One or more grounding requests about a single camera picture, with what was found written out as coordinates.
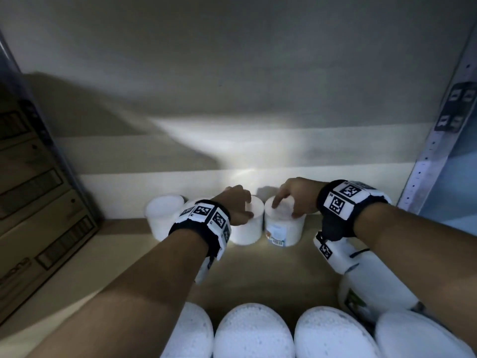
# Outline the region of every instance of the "forearm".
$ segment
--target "forearm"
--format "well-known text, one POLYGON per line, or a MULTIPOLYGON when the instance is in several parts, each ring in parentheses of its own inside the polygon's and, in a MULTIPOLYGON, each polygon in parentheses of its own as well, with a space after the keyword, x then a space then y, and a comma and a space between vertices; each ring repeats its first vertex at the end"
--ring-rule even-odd
POLYGON ((477 238, 376 203, 356 219, 366 243, 439 319, 472 343, 477 326, 477 238))
POLYGON ((178 230, 47 337, 30 358, 159 357, 208 246, 178 230))

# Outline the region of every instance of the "blue surface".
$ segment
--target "blue surface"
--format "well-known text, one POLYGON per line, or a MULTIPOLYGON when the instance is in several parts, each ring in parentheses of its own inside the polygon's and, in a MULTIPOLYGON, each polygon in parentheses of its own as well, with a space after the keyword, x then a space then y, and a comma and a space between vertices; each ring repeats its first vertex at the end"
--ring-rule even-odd
POLYGON ((477 113, 462 131, 420 213, 477 235, 477 113))

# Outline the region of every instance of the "person's left hand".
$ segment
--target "person's left hand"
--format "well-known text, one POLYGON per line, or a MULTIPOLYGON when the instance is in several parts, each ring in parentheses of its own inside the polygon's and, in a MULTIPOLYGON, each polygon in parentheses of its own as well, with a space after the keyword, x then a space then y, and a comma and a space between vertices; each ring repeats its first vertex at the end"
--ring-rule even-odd
POLYGON ((245 210, 245 203, 250 203, 252 196, 241 185, 227 187, 211 200, 222 204, 229 211, 230 225, 244 225, 253 217, 253 212, 245 210))

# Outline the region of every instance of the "hand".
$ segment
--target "hand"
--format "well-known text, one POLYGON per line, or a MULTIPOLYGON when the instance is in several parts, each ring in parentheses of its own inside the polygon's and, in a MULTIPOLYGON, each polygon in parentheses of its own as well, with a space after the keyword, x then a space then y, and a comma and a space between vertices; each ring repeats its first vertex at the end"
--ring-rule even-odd
POLYGON ((253 217, 253 212, 245 210, 245 203, 251 203, 250 191, 243 189, 241 185, 227 187, 221 194, 212 198, 222 204, 230 213, 230 225, 244 225, 253 217))
POLYGON ((271 207, 276 209, 281 200, 292 196, 295 199, 291 215, 294 219, 303 216, 305 213, 316 212, 318 211, 316 199, 321 189, 327 184, 328 182, 313 181, 312 179, 304 179, 302 177, 288 179, 280 186, 271 207))

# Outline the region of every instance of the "brown cardboard box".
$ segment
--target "brown cardboard box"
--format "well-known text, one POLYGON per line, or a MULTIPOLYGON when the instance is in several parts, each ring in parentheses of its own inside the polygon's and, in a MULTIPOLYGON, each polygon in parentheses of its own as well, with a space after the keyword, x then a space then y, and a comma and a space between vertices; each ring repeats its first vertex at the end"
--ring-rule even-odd
POLYGON ((0 235, 71 187, 38 139, 0 150, 0 235))
POLYGON ((0 237, 0 322, 93 234, 97 226, 71 190, 0 237))
POLYGON ((14 101, 0 101, 0 150, 37 137, 14 101))

